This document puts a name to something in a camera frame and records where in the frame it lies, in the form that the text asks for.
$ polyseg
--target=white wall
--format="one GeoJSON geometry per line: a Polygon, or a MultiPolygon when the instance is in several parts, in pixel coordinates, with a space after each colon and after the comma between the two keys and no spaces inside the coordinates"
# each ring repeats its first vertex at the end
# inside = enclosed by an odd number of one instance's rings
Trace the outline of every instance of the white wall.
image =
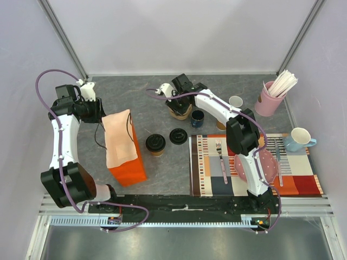
{"type": "Polygon", "coordinates": [[[314,0],[50,0],[89,74],[275,72],[314,0]]]}
{"type": "Polygon", "coordinates": [[[347,242],[347,2],[328,0],[304,38],[289,71],[299,82],[288,94],[296,124],[318,144],[310,149],[347,242]]]}
{"type": "MultiPolygon", "coordinates": [[[[78,75],[36,0],[6,1],[0,8],[0,255],[24,259],[43,196],[40,173],[49,167],[53,131],[35,93],[35,79],[50,68],[78,75]]],[[[43,78],[52,103],[65,75],[43,78]]]]}

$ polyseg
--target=knife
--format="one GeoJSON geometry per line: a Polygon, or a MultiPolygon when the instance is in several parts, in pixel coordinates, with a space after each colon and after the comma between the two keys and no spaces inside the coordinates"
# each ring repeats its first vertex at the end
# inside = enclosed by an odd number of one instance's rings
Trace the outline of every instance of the knife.
{"type": "Polygon", "coordinates": [[[278,178],[280,180],[280,186],[283,187],[283,179],[282,179],[282,173],[281,173],[281,154],[280,154],[280,148],[278,147],[277,141],[275,140],[275,149],[276,149],[276,160],[277,160],[277,167],[278,167],[278,178]]]}

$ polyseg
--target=black lid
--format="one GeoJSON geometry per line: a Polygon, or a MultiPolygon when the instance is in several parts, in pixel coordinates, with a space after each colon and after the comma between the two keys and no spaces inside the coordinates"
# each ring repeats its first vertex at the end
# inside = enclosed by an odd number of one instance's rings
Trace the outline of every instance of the black lid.
{"type": "Polygon", "coordinates": [[[165,145],[165,138],[160,134],[151,134],[146,140],[146,147],[150,152],[160,152],[165,145]]]}
{"type": "Polygon", "coordinates": [[[187,132],[181,128],[176,128],[170,133],[170,141],[175,145],[184,144],[187,139],[187,132]]]}

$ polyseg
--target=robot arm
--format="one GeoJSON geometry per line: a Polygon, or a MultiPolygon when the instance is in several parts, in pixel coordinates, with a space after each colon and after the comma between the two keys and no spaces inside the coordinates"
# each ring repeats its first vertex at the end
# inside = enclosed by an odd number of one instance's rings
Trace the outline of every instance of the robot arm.
{"type": "MultiPolygon", "coordinates": [[[[189,105],[193,104],[196,107],[202,108],[209,112],[211,115],[217,118],[219,122],[227,126],[227,145],[231,151],[238,154],[242,162],[242,166],[247,178],[248,192],[256,197],[267,192],[268,187],[263,183],[265,181],[265,177],[260,159],[259,157],[255,158],[253,155],[254,151],[258,149],[258,139],[260,137],[256,126],[254,126],[254,124],[249,120],[231,112],[240,112],[240,109],[232,107],[219,97],[215,96],[205,85],[201,83],[193,85],[186,75],[182,74],[176,77],[172,83],[176,88],[168,83],[165,83],[160,86],[160,88],[156,91],[156,94],[164,94],[167,98],[191,92],[206,94],[197,94],[179,99],[167,100],[166,105],[168,105],[174,111],[174,113],[182,115],[185,113],[189,105]],[[262,180],[259,177],[254,160],[257,160],[258,162],[262,180]]],[[[254,115],[251,110],[246,109],[242,112],[254,119],[254,115]]]]}
{"type": "Polygon", "coordinates": [[[59,175],[59,133],[62,133],[62,166],[69,193],[76,203],[85,200],[107,201],[114,194],[109,185],[98,185],[79,164],[77,154],[77,134],[80,122],[98,123],[105,116],[101,99],[95,97],[94,83],[76,88],[72,85],[56,87],[58,99],[51,108],[58,116],[62,128],[49,114],[54,131],[52,161],[47,172],[41,173],[41,182],[58,207],[71,206],[62,188],[59,175]]]}

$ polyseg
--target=dark blue mug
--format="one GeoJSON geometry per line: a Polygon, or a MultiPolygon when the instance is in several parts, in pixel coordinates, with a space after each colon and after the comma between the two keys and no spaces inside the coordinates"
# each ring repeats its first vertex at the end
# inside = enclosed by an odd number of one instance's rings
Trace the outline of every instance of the dark blue mug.
{"type": "Polygon", "coordinates": [[[194,128],[199,128],[204,123],[204,112],[201,110],[195,110],[190,117],[191,126],[194,128]]]}

